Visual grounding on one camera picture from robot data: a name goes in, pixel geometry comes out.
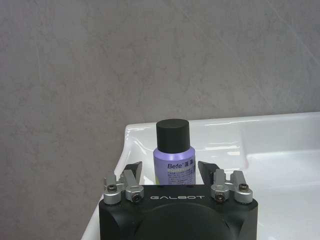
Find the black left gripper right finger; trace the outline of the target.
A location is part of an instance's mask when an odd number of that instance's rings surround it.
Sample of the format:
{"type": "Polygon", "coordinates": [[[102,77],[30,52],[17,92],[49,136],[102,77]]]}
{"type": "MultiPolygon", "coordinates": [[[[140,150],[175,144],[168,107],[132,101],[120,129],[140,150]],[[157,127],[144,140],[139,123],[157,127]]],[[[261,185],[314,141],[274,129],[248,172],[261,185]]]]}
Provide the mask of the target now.
{"type": "Polygon", "coordinates": [[[242,171],[233,171],[230,179],[227,179],[225,171],[214,163],[199,161],[198,169],[203,183],[210,187],[211,197],[217,203],[225,203],[230,196],[244,205],[253,201],[253,191],[247,184],[242,171]]]}

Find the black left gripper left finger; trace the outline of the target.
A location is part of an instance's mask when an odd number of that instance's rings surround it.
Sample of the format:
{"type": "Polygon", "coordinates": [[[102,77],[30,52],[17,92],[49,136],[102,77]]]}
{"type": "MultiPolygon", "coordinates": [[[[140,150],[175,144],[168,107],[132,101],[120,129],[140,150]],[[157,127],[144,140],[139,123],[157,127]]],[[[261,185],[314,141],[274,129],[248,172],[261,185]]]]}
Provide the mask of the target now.
{"type": "Polygon", "coordinates": [[[133,204],[139,203],[144,198],[144,187],[139,184],[142,173],[142,162],[125,166],[119,180],[114,173],[110,173],[103,180],[103,201],[107,205],[117,205],[124,196],[133,204]]]}

